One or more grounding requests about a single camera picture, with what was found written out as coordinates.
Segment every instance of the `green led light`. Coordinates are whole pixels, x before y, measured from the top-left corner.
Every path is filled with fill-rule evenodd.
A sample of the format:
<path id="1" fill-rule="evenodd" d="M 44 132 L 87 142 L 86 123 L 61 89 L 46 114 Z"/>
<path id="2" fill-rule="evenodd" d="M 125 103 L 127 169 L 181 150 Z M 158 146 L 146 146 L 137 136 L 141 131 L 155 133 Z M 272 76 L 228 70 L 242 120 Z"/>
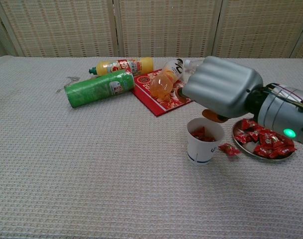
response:
<path id="1" fill-rule="evenodd" d="M 291 130 L 290 128 L 286 128 L 284 130 L 284 134 L 287 136 L 287 137 L 290 137 L 290 138 L 295 138 L 296 137 L 296 133 Z"/>

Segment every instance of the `green bottle cap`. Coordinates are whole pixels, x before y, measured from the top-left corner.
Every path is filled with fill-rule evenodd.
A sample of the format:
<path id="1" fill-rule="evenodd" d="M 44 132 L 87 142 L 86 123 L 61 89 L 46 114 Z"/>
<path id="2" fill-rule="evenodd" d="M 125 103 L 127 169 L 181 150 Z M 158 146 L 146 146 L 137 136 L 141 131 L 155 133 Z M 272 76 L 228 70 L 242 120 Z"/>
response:
<path id="1" fill-rule="evenodd" d="M 89 70 L 89 73 L 90 73 L 90 74 L 97 75 L 96 67 L 91 68 L 91 69 Z"/>

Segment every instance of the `bottle cap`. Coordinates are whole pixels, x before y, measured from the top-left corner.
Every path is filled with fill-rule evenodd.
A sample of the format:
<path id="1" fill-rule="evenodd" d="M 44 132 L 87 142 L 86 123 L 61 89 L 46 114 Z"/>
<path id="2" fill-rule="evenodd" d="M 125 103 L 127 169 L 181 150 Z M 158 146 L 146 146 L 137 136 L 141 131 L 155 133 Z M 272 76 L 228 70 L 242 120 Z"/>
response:
<path id="1" fill-rule="evenodd" d="M 191 63 L 191 60 L 185 60 L 185 68 L 186 69 L 190 69 L 189 67 L 190 67 L 190 63 Z"/>
<path id="2" fill-rule="evenodd" d="M 90 73 L 90 74 L 97 75 L 96 67 L 91 68 L 91 69 L 89 70 L 89 73 Z"/>

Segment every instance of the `clear plastic bottle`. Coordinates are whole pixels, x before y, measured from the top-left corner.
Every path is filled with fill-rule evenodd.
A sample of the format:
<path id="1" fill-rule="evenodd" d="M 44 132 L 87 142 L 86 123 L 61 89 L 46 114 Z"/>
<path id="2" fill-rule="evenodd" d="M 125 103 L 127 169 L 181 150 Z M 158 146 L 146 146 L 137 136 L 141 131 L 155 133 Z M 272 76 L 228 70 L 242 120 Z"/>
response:
<path id="1" fill-rule="evenodd" d="M 155 76 L 149 84 L 151 96 L 168 101 L 173 85 L 181 78 L 183 71 L 184 66 L 181 59 L 167 62 L 160 74 Z"/>
<path id="2" fill-rule="evenodd" d="M 196 68 L 203 63 L 203 60 L 186 60 L 185 69 L 193 74 L 196 71 Z"/>

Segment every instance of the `yellow bottle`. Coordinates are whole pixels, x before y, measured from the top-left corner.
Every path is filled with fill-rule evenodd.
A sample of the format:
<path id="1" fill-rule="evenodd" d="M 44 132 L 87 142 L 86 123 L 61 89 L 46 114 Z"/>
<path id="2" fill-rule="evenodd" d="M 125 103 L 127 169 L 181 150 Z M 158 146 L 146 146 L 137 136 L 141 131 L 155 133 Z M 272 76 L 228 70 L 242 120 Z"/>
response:
<path id="1" fill-rule="evenodd" d="M 90 74 L 103 76 L 108 73 L 126 69 L 130 67 L 134 76 L 147 74 L 153 71 L 153 60 L 151 57 L 131 58 L 116 61 L 102 61 L 98 62 L 96 67 L 89 70 Z"/>
<path id="2" fill-rule="evenodd" d="M 150 95 L 154 98 L 168 101 L 173 85 L 182 76 L 183 71 L 184 66 L 181 59 L 167 62 L 160 74 L 155 76 L 150 82 Z"/>

